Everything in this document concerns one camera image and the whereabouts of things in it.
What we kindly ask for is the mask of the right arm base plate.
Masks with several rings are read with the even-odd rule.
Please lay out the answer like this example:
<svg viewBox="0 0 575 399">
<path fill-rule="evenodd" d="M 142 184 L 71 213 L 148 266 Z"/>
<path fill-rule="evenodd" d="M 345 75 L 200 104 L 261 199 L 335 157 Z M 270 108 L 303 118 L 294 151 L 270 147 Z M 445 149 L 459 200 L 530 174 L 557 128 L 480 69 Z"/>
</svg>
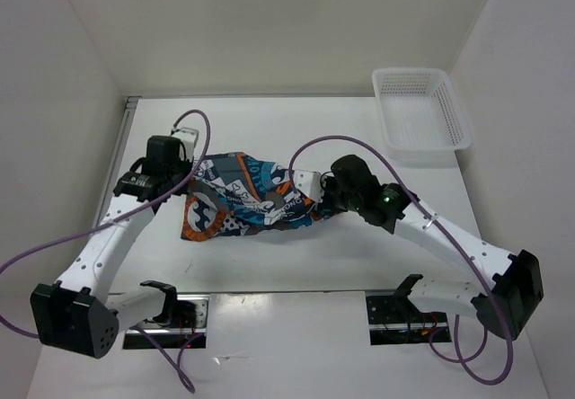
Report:
<svg viewBox="0 0 575 399">
<path fill-rule="evenodd" d="M 430 336 L 440 343 L 452 341 L 444 313 L 402 309 L 391 290 L 366 293 L 365 300 L 372 346 L 428 343 Z"/>
</svg>

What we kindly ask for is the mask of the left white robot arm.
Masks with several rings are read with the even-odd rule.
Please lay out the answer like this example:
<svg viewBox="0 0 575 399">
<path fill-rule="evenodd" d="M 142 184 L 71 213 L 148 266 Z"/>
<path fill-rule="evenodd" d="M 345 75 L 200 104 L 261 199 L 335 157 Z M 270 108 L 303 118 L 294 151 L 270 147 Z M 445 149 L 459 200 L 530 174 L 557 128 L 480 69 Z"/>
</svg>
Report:
<svg viewBox="0 0 575 399">
<path fill-rule="evenodd" d="M 196 129 L 151 136 L 146 154 L 133 163 L 113 189 L 111 204 L 76 260 L 51 284 L 31 293 L 40 342 L 100 359 L 121 332 L 144 321 L 166 327 L 180 309 L 174 286 L 144 280 L 129 292 L 110 293 L 121 264 L 161 204 L 182 195 L 190 178 Z"/>
</svg>

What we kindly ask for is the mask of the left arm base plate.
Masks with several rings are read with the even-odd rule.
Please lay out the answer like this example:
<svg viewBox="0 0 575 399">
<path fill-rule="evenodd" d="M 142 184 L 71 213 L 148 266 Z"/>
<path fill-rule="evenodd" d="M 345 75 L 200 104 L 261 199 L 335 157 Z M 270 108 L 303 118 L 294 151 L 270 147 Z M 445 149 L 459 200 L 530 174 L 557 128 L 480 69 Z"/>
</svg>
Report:
<svg viewBox="0 0 575 399">
<path fill-rule="evenodd" d="M 166 325 L 145 321 L 139 327 L 163 349 L 205 349 L 210 296 L 180 293 L 178 312 Z"/>
</svg>

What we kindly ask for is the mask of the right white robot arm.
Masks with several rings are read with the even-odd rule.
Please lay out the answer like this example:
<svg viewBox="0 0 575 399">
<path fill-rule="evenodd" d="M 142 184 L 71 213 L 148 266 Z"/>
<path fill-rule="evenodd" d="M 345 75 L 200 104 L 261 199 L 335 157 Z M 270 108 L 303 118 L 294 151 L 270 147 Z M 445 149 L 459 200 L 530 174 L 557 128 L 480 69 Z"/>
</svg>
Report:
<svg viewBox="0 0 575 399">
<path fill-rule="evenodd" d="M 396 290 L 394 311 L 404 321 L 423 312 L 476 318 L 490 333 L 515 340 L 543 300 L 540 263 L 527 250 L 514 254 L 488 244 L 430 210 L 398 183 L 381 183 L 367 163 L 346 155 L 331 166 L 323 184 L 324 202 L 337 213 L 354 212 L 429 251 L 470 282 L 441 282 L 408 276 Z"/>
</svg>

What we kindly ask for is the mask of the colourful patterned shorts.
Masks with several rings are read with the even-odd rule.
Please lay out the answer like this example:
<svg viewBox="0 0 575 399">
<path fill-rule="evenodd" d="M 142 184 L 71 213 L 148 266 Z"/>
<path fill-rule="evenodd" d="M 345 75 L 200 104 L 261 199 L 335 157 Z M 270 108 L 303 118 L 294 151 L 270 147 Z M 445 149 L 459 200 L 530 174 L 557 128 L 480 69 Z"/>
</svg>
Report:
<svg viewBox="0 0 575 399">
<path fill-rule="evenodd" d="M 312 226 L 317 202 L 295 189 L 287 167 L 243 152 L 208 155 L 188 187 L 181 239 L 257 235 Z"/>
</svg>

